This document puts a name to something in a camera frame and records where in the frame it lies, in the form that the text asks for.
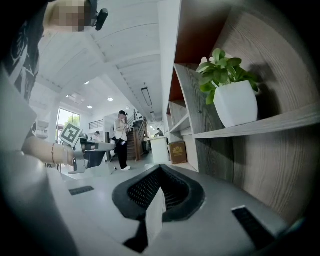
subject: white flower pot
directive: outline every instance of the white flower pot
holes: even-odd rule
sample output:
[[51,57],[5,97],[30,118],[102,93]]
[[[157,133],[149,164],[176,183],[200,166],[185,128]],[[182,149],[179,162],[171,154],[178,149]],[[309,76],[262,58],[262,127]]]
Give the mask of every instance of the white flower pot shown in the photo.
[[226,128],[257,121],[258,103],[249,81],[218,87],[213,102]]

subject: table surface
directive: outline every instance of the table surface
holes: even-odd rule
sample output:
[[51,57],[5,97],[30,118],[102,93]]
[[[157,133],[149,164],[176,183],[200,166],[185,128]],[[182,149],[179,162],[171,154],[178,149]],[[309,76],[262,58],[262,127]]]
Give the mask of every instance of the table surface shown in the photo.
[[161,136],[161,137],[154,137],[154,138],[148,138],[148,141],[155,141],[155,140],[159,140],[159,139],[166,139],[166,136]]

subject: potted plant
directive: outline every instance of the potted plant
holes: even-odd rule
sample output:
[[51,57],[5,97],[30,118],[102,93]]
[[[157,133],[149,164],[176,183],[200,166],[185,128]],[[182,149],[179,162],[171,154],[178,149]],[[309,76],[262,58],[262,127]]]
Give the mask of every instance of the potted plant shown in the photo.
[[206,104],[214,103],[223,125],[228,127],[254,122],[258,118],[257,77],[240,67],[240,58],[227,58],[217,48],[209,62],[203,58],[196,70],[200,90],[207,94]]

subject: bracelet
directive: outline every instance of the bracelet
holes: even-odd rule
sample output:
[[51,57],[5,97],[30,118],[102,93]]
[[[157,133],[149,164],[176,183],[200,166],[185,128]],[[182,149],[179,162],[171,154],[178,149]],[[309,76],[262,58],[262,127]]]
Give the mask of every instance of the bracelet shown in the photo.
[[63,164],[68,165],[68,146],[63,144]]
[[51,155],[52,155],[52,162],[53,162],[54,164],[56,164],[56,163],[55,163],[55,160],[54,160],[54,147],[55,147],[55,143],[52,144]]

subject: tree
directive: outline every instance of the tree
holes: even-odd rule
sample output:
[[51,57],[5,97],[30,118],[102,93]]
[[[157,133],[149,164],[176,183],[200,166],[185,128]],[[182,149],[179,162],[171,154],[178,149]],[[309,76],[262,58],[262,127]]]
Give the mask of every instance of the tree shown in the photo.
[[64,123],[64,127],[67,124],[72,124],[74,126],[80,126],[80,116],[69,116],[68,121]]

